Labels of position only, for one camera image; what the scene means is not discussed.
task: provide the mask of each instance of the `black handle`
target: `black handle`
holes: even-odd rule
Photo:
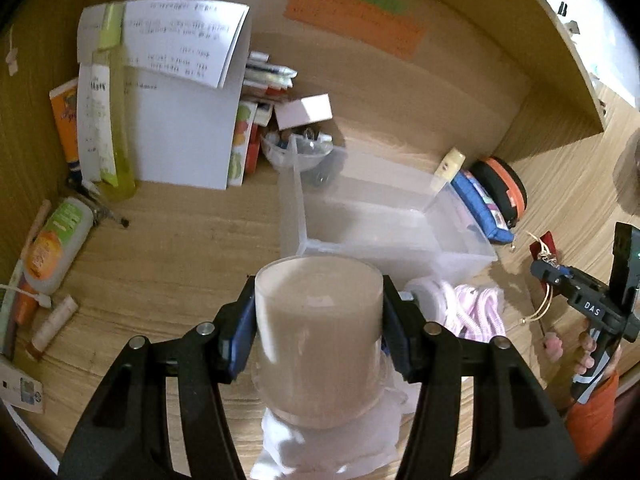
[[[589,328],[589,335],[596,341],[596,349],[591,353],[594,364],[583,375],[575,374],[571,384],[571,395],[580,404],[585,404],[598,386],[604,369],[616,351],[619,339],[593,325]]]

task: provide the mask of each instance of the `metal screw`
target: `metal screw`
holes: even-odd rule
[[[438,335],[442,332],[442,327],[439,324],[430,321],[424,326],[424,331],[429,335]]]
[[[135,335],[129,339],[129,346],[134,350],[140,350],[145,345],[145,337],[143,335]]]
[[[401,290],[398,292],[398,296],[402,301],[415,301],[415,296],[410,290]]]
[[[494,337],[493,341],[494,344],[501,350],[506,350],[511,346],[511,341],[501,335],[497,335],[496,337]]]
[[[204,323],[200,323],[196,327],[196,332],[200,335],[209,335],[210,333],[213,332],[214,328],[215,327],[213,326],[213,323],[209,321],[205,321]]]

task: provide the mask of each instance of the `yellow-green bottle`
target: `yellow-green bottle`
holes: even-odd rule
[[[124,3],[107,4],[98,47],[92,56],[92,102],[100,155],[100,190],[109,200],[136,192],[129,158],[124,103]]]

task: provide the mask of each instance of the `person's arm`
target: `person's arm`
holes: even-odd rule
[[[583,374],[594,364],[591,352],[595,341],[587,332],[580,334],[580,348],[575,355],[577,374]],[[588,462],[608,439],[613,428],[613,411],[616,405],[620,347],[604,370],[600,385],[586,404],[574,404],[566,418],[566,428],[574,441],[575,449],[583,463]]]

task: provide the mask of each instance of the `storage box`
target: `storage box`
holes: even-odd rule
[[[335,147],[315,168],[280,173],[280,252],[343,254],[375,265],[396,287],[437,276],[464,282],[496,259],[450,184],[432,174]]]

